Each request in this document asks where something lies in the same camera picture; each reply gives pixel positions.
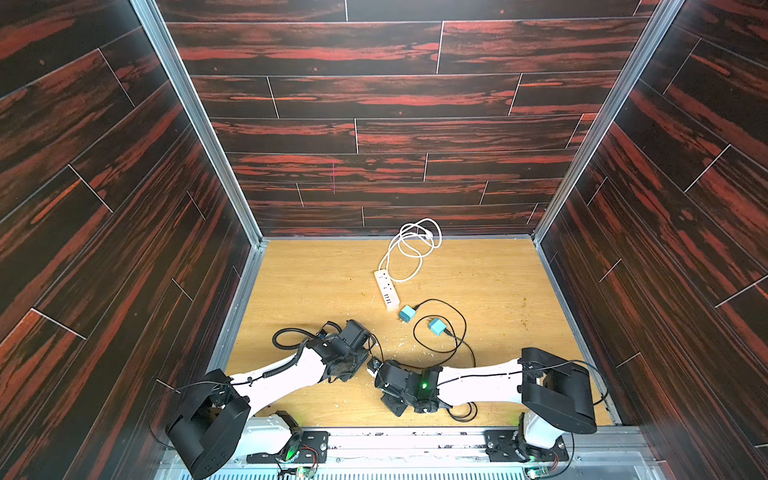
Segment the teal charger with cable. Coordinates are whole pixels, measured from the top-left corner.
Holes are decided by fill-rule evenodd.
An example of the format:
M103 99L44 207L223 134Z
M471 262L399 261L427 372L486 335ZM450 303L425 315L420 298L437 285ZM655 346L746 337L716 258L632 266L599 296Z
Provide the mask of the teal charger with cable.
M428 328L435 336L440 336L446 331L447 324L441 318L434 317L429 321Z

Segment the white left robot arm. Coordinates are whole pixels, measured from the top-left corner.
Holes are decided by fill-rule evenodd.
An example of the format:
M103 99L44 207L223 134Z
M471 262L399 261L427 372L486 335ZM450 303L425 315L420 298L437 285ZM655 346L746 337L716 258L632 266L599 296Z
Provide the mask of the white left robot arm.
M302 441L301 428L287 412L257 413L300 389L346 382L367 362L376 345L368 329L354 320L328 325L331 331L307 332L283 360L233 376L212 370L175 389L181 403L165 433L193 479L206 479L233 459L261 455L283 464L305 451L312 465L318 463L320 454Z

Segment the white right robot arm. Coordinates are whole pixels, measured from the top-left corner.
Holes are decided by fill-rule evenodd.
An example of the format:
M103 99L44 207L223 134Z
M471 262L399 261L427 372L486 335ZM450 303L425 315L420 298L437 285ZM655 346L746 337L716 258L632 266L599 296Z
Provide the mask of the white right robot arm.
M587 368L535 347L517 359L473 368L430 367L409 370L395 360L371 359L367 370L396 416L411 407L435 413L478 402L521 404L528 411L519 435L527 445L551 449L564 433L597 431Z

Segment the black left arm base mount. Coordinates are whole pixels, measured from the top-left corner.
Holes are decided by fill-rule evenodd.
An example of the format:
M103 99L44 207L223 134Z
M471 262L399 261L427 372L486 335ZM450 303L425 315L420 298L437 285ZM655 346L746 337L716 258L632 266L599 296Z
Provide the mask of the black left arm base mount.
M238 447L244 447L247 464L315 465L327 460L330 432L305 430L286 411L246 422Z

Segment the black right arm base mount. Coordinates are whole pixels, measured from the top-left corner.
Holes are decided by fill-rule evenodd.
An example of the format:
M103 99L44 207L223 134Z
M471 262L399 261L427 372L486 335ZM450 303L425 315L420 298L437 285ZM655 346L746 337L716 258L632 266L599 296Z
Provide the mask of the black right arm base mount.
M546 449L528 444L517 429L485 430L483 436L485 452L492 463L559 463L569 459L561 437L552 448Z

